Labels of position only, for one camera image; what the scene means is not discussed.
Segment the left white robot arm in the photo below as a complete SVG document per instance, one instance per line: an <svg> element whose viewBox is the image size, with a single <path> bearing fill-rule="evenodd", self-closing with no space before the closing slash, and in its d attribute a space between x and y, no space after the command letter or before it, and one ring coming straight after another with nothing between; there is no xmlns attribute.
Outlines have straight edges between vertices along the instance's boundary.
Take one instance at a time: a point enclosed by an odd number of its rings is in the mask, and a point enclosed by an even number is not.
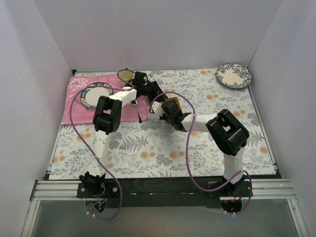
<svg viewBox="0 0 316 237"><path fill-rule="evenodd" d="M107 191L104 184L106 169L102 161L108 153L112 135L120 126L123 107L128 104L135 104L140 96L145 96L152 102L158 97L163 102L166 96L161 96L161 88L155 81L149 81L146 73L134 72L132 78L117 93L98 98L93 117L95 129L95 147L91 149L94 159L88 166L84 175L79 177L82 183L82 190L88 192L92 197L101 197Z"/></svg>

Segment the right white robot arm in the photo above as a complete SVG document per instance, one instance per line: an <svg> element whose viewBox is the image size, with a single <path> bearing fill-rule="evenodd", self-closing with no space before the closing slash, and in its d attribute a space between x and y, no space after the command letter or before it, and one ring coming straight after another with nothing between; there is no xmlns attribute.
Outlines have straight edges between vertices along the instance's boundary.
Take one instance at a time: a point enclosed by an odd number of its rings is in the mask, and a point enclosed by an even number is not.
<svg viewBox="0 0 316 237"><path fill-rule="evenodd" d="M193 184L203 192L225 193L229 196L237 195L244 182L242 156L249 138L248 130L227 109L211 115L196 115L195 111L183 113L178 104L172 100L162 103L161 109L161 120L167 121L175 130L188 134L185 159L187 171ZM209 189L201 187L191 173L188 152L190 135L193 131L208 132L223 153L224 174L222 182L217 187L211 186Z"/></svg>

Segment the brown satin napkin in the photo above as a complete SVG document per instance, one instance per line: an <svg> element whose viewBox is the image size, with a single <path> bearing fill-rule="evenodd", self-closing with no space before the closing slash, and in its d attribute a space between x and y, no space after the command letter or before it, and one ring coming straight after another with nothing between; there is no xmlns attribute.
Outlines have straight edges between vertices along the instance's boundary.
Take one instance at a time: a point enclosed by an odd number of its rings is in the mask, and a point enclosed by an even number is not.
<svg viewBox="0 0 316 237"><path fill-rule="evenodd" d="M164 101L159 102L163 109L168 111L182 110L177 97L166 98Z"/></svg>

